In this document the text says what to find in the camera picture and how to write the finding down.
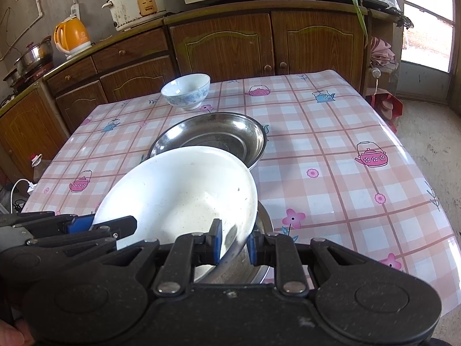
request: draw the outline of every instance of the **white plate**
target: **white plate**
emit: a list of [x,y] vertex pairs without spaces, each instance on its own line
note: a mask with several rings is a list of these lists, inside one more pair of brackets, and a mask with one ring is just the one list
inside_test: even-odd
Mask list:
[[212,279],[240,253],[253,230],[257,207],[256,185],[245,164],[218,148],[188,146],[150,158],[127,173],[102,201],[93,225],[134,216],[137,230],[117,241],[121,249],[141,240],[157,238],[166,244],[182,234],[207,232],[219,218],[221,261],[213,270],[195,270],[195,280],[206,274]]

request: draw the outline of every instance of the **orange electric kettle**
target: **orange electric kettle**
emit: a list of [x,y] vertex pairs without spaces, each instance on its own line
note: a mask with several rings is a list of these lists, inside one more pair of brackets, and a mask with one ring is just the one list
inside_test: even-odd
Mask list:
[[56,26],[54,43],[67,58],[91,47],[88,31],[76,16],[70,16]]

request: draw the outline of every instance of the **window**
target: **window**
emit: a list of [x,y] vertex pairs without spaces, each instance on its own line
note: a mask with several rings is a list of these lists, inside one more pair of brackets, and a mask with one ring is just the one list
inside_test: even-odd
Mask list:
[[402,60],[449,72],[453,42],[453,0],[405,0],[414,28],[404,30]]

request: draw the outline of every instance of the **stainless steel bowl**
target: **stainless steel bowl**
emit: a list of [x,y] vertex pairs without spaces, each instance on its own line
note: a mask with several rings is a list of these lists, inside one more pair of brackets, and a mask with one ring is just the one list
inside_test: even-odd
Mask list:
[[148,157],[184,146],[211,146],[232,153],[251,169],[266,143],[266,133],[258,121],[238,113],[207,113],[169,128],[151,146]]
[[[271,219],[267,214],[263,205],[258,202],[258,214],[254,224],[255,229],[262,234],[267,234],[274,231]],[[269,267],[261,265],[255,267],[250,263],[247,245],[243,247],[240,254],[235,257],[229,268],[217,278],[212,278],[212,275],[203,277],[200,283],[204,284],[260,284],[266,277]]]
[[20,76],[30,74],[39,66],[45,65],[53,60],[51,36],[47,36],[35,46],[31,43],[27,48],[27,52],[17,59],[14,64]]
[[3,81],[6,82],[8,87],[13,87],[13,85],[21,79],[21,76],[18,73],[18,70],[16,68],[12,68],[8,74],[6,75],[5,78],[3,78]]

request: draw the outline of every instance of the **teapot print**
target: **teapot print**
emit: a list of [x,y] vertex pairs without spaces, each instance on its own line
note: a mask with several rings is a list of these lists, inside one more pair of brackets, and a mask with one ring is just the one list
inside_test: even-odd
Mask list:
[[118,125],[120,125],[120,122],[115,123],[116,121],[120,121],[119,119],[113,119],[110,121],[105,128],[102,129],[102,132],[108,132],[114,130]]
[[93,116],[88,116],[86,119],[84,119],[84,121],[81,123],[82,126],[84,125],[88,125],[91,120],[93,119]]
[[356,162],[360,162],[370,168],[384,166],[388,162],[386,152],[373,142],[360,142],[357,144],[357,154]]
[[82,192],[85,190],[91,180],[91,175],[93,172],[91,170],[84,170],[80,173],[78,178],[69,185],[71,192]]
[[258,86],[251,86],[250,91],[246,94],[250,96],[267,96],[269,93],[271,93],[269,87],[260,84]]
[[312,92],[312,93],[315,96],[315,99],[317,100],[318,103],[325,103],[327,101],[335,101],[334,93],[330,94],[328,91],[317,91],[317,92]]

